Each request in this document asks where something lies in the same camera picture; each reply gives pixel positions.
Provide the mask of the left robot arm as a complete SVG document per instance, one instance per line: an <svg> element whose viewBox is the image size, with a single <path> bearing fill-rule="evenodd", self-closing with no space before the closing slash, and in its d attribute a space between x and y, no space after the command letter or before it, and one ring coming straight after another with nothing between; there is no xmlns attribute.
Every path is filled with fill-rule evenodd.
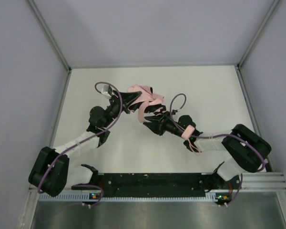
<svg viewBox="0 0 286 229"><path fill-rule="evenodd" d="M110 128L121 114L133 112L137 109L135 105L143 103L142 94L141 91L102 92L109 99L107 108L93 107L87 130L77 138L56 148L42 148L29 175L29 183L39 193L52 197L59 195L66 187L90 183L96 171L84 161L85 154L107 141Z"/></svg>

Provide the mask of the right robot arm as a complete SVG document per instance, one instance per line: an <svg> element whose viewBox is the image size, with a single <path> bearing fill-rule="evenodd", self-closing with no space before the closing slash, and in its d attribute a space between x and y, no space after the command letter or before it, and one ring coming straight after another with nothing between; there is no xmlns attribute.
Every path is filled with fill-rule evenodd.
<svg viewBox="0 0 286 229"><path fill-rule="evenodd" d="M144 126L154 134L162 136L169 132L184 140L185 147L193 153L208 151L226 151L230 158L224 161L215 173L224 181L229 181L244 172L262 171L265 159L272 148L270 144L243 124L217 134L205 134L198 131L189 115L173 120L169 112L146 117Z"/></svg>

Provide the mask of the pink and black folding umbrella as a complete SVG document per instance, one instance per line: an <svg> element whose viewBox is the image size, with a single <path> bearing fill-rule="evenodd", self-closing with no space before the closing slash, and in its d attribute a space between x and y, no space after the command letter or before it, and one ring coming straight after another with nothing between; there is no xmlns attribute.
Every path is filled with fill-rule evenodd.
<svg viewBox="0 0 286 229"><path fill-rule="evenodd" d="M164 114L170 116L173 119L172 105L170 105L169 110L166 109L166 106L163 104L164 96L155 94L152 87L140 86L137 84L131 86L127 90L129 93L137 91L142 92L140 98L136 100L137 102L142 102L142 104L136 110L138 111L138 120L140 123L143 124L146 122L146 116L152 116L156 114ZM196 124L193 122L192 118L188 115L182 115L176 122L176 126L178 128L177 136L184 140L184 145L186 148L196 155L200 155L201 150L199 150L194 145L196 138L192 137L192 135L200 135L201 132L196 129Z"/></svg>

